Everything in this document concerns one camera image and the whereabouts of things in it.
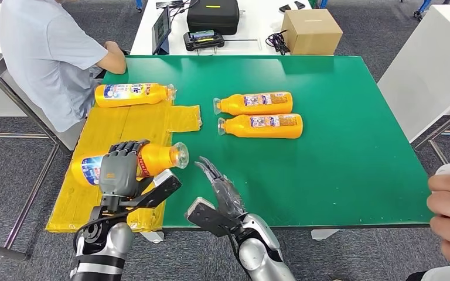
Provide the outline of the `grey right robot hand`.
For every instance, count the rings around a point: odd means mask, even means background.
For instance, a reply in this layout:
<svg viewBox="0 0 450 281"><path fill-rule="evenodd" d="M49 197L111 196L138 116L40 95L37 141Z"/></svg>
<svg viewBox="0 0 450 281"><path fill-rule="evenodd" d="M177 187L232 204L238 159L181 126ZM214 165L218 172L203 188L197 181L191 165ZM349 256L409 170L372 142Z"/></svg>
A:
<svg viewBox="0 0 450 281"><path fill-rule="evenodd" d="M195 165L208 178L214 190L220 213L229 218L237 218L247 212L243 199L233 182L226 175L222 174L209 159L199 156L199 160L195 161Z"/></svg>

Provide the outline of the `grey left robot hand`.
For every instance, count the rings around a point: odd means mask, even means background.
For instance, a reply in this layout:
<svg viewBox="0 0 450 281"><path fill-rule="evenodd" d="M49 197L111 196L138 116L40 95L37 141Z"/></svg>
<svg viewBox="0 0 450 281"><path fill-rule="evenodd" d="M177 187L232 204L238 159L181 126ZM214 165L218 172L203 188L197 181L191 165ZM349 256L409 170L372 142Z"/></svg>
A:
<svg viewBox="0 0 450 281"><path fill-rule="evenodd" d="M137 175L140 150L148 140L129 140L111 145L101 161L98 186L105 196L136 198L152 182Z"/></svg>

